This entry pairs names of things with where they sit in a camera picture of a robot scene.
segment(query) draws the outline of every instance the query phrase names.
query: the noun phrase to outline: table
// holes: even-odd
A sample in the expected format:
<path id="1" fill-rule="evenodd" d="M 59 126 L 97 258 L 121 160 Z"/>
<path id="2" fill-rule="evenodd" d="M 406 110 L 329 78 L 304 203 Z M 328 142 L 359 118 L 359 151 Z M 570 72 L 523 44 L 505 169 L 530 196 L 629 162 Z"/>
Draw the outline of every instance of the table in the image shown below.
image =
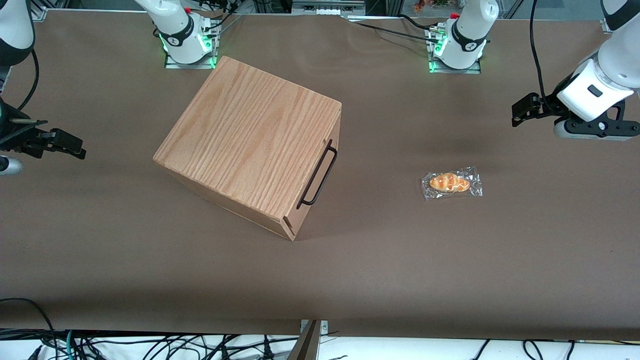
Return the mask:
<path id="1" fill-rule="evenodd" d="M 163 69 L 144 13 L 50 12 L 24 111 L 81 137 L 87 159 L 21 156 L 0 179 L 0 296 L 67 329 L 285 334 L 322 318 L 345 336 L 638 338 L 640 142 L 511 127 L 538 88 L 527 28 L 496 22 L 483 73 L 461 76 L 430 74 L 419 40 L 339 17 L 239 19 L 221 54 L 343 103 L 339 160 L 291 243 L 152 161 L 207 70 Z M 548 91 L 605 39 L 597 22 L 536 36 Z M 32 72 L 14 69 L 6 102 Z M 422 198 L 420 177 L 470 165 L 483 197 Z M 0 327 L 45 325 L 10 309 Z"/>

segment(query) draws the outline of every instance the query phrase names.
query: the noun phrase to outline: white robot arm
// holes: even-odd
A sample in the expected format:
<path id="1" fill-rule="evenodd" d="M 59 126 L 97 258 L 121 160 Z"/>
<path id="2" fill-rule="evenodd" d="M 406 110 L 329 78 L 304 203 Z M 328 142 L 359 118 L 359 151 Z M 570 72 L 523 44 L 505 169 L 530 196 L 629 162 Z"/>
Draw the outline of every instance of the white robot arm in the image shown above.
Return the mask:
<path id="1" fill-rule="evenodd" d="M 35 32 L 31 20 L 29 0 L 0 0 L 0 66 L 13 66 L 22 62 L 30 53 L 36 65 L 33 50 Z M 37 82 L 25 101 L 14 108 L 0 97 L 0 151 L 15 151 L 40 159 L 45 151 L 64 152 L 84 159 L 83 141 L 61 129 L 44 131 L 37 128 L 45 120 L 33 120 L 21 110 L 35 91 Z M 15 175 L 22 170 L 22 162 L 8 156 L 0 156 L 0 176 Z"/>
<path id="2" fill-rule="evenodd" d="M 444 24 L 445 37 L 434 55 L 448 67 L 467 69 L 482 56 L 486 36 L 498 18 L 500 8 L 495 0 L 470 0 L 458 19 Z"/>
<path id="3" fill-rule="evenodd" d="M 553 94 L 531 93 L 512 107 L 512 125 L 529 119 L 560 116 L 554 133 L 562 138 L 628 140 L 640 135 L 640 124 L 623 120 L 625 99 L 640 89 L 640 0 L 602 0 L 613 30 L 599 49 L 562 80 Z M 607 110 L 617 110 L 610 119 Z"/>
<path id="4" fill-rule="evenodd" d="M 29 56 L 35 41 L 29 0 L 0 0 L 0 66 Z"/>
<path id="5" fill-rule="evenodd" d="M 189 13 L 179 0 L 135 0 L 142 6 L 160 32 L 166 52 L 177 62 L 194 63 L 211 48 L 203 41 L 210 22 L 197 13 Z"/>

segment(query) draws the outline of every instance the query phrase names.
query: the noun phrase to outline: croissant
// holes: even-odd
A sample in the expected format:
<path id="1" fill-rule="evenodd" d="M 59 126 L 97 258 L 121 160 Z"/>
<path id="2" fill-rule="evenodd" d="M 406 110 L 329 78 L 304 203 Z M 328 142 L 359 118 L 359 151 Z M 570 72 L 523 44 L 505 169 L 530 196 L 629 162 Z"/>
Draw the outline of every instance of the croissant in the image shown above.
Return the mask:
<path id="1" fill-rule="evenodd" d="M 450 172 L 438 175 L 429 181 L 429 185 L 441 192 L 465 192 L 471 183 Z"/>

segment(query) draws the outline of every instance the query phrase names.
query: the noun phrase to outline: box handle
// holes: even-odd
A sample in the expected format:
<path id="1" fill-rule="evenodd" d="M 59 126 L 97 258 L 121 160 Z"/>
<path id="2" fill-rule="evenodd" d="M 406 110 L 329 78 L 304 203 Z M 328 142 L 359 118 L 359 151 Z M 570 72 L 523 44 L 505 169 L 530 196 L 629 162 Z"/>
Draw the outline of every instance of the box handle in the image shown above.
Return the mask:
<path id="1" fill-rule="evenodd" d="M 322 187 L 324 186 L 324 182 L 326 181 L 327 176 L 329 176 L 329 173 L 331 172 L 331 168 L 333 167 L 333 163 L 335 163 L 335 160 L 338 158 L 338 150 L 336 150 L 335 148 L 331 147 L 331 143 L 332 142 L 333 142 L 333 140 L 329 140 L 329 143 L 326 144 L 326 149 L 322 153 L 322 156 L 320 157 L 320 161 L 318 161 L 318 164 L 316 165 L 316 168 L 314 169 L 314 173 L 311 174 L 311 179 L 309 179 L 309 182 L 307 183 L 307 187 L 305 188 L 305 191 L 302 193 L 302 197 L 300 198 L 300 201 L 298 202 L 298 206 L 296 206 L 296 210 L 300 209 L 300 206 L 302 206 L 302 204 L 304 204 L 304 205 L 313 205 L 313 204 L 316 203 L 316 200 L 318 199 L 318 195 L 320 195 L 320 190 L 322 190 Z M 316 178 L 318 170 L 320 170 L 320 165 L 322 165 L 322 162 L 324 161 L 324 158 L 326 157 L 326 153 L 330 152 L 330 151 L 333 153 L 333 159 L 331 160 L 331 163 L 329 164 L 329 167 L 326 169 L 326 173 L 324 173 L 324 177 L 322 178 L 322 183 L 320 183 L 320 186 L 318 186 L 318 190 L 316 191 L 316 194 L 314 195 L 314 198 L 311 199 L 311 201 L 306 201 L 305 197 L 307 196 L 307 192 L 309 191 L 309 188 L 311 187 L 311 184 L 314 182 L 314 179 Z"/>

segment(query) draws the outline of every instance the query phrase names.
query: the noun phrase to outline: packaged bread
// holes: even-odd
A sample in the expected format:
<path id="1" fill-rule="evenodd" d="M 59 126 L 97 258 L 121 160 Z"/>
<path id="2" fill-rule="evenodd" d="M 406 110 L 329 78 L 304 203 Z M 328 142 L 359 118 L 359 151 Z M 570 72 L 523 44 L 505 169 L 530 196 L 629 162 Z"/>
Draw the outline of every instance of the packaged bread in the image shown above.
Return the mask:
<path id="1" fill-rule="evenodd" d="M 425 199 L 482 196 L 482 183 L 475 167 L 432 172 L 422 178 Z"/>

